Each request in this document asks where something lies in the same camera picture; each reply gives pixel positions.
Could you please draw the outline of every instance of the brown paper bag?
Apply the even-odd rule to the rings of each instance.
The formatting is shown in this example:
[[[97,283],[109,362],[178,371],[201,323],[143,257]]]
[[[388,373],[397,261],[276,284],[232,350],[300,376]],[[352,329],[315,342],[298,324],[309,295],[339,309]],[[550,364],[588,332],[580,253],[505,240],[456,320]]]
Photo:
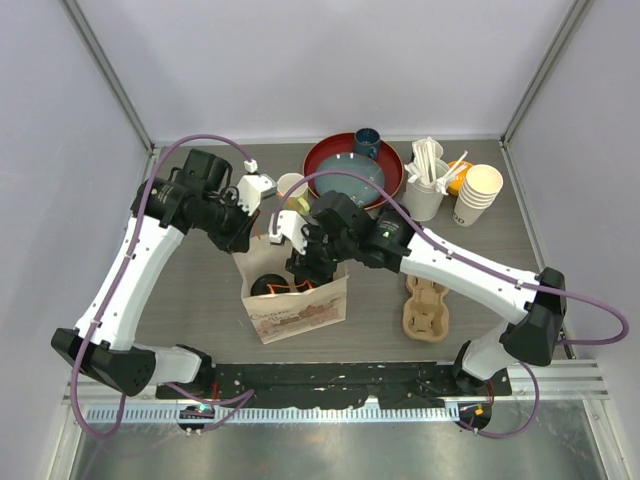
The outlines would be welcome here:
[[[299,333],[341,322],[347,315],[347,269],[338,265],[331,283],[306,292],[252,297],[251,286],[258,277],[275,273],[294,285],[293,275],[284,268],[291,256],[291,244],[271,245],[269,237],[251,238],[247,253],[235,253],[233,258],[242,276],[240,298],[262,343],[291,337]]]

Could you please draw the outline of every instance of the red bowl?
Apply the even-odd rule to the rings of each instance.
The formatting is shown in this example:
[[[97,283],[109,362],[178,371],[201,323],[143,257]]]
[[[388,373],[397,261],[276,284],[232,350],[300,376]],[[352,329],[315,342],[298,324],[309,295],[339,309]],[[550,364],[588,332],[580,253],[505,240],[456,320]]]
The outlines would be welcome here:
[[[338,153],[352,152],[353,151],[353,137],[355,133],[339,133],[331,137],[325,138],[318,142],[314,147],[309,150],[307,158],[304,160],[302,166],[302,173],[306,177],[307,175],[314,173],[320,164],[328,157],[336,155]],[[378,152],[378,159],[376,160],[382,167],[384,172],[384,191],[392,197],[398,193],[402,181],[404,179],[404,166],[398,153],[387,142],[382,141],[380,144],[380,152]],[[318,192],[313,181],[309,182],[309,189],[316,197]],[[378,197],[373,203],[370,203],[365,207],[365,210],[371,210],[372,208],[383,205],[386,200],[383,197]]]

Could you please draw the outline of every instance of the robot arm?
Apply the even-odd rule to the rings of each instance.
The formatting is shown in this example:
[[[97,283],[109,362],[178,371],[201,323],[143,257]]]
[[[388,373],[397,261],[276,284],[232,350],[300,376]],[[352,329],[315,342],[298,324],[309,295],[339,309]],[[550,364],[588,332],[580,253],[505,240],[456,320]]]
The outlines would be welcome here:
[[[564,276],[553,269],[537,275],[488,260],[424,229],[445,251],[425,242],[392,208],[377,218],[358,208],[347,196],[329,192],[313,205],[307,224],[291,211],[280,212],[272,243],[288,238],[293,254],[286,268],[298,278],[318,285],[331,280],[341,261],[355,259],[371,268],[386,268],[428,278],[486,305],[504,322],[484,337],[462,346],[453,373],[461,390],[474,393],[496,372],[517,361],[545,366],[551,362],[566,305],[564,299],[520,288],[521,283],[564,289]],[[452,252],[510,277],[513,284],[452,258]]]
[[[91,339],[82,362],[84,374],[129,396],[137,395],[148,384],[179,382],[193,384],[193,390],[198,391],[201,385],[210,383],[212,362],[208,355],[185,346],[139,345],[135,332],[160,272],[190,229],[206,231],[222,251],[248,250],[260,202],[275,193],[273,180],[251,170],[237,187],[230,187],[232,169],[226,160],[191,150],[185,165],[174,169],[168,180],[153,180],[138,244]],[[226,186],[221,187],[225,176]],[[133,212],[138,210],[144,186],[138,190]],[[58,329],[51,340],[53,348],[71,365],[127,255],[136,220],[132,215],[102,287],[75,329]]]

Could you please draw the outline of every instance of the black mug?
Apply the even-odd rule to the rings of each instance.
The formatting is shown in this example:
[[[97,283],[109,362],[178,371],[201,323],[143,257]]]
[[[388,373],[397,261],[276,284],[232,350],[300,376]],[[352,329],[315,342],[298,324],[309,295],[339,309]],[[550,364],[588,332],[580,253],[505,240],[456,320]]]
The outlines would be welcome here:
[[[380,134],[373,128],[361,128],[353,137],[353,152],[376,160],[380,153]]]

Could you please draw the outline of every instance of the stack of paper cups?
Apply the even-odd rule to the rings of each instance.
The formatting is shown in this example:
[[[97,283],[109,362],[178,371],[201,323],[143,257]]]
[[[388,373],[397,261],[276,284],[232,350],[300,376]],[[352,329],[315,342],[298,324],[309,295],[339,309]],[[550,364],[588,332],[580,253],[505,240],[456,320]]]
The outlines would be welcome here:
[[[458,225],[473,225],[482,212],[493,203],[504,181],[498,170],[490,165],[475,165],[469,169],[460,188],[453,219]]]

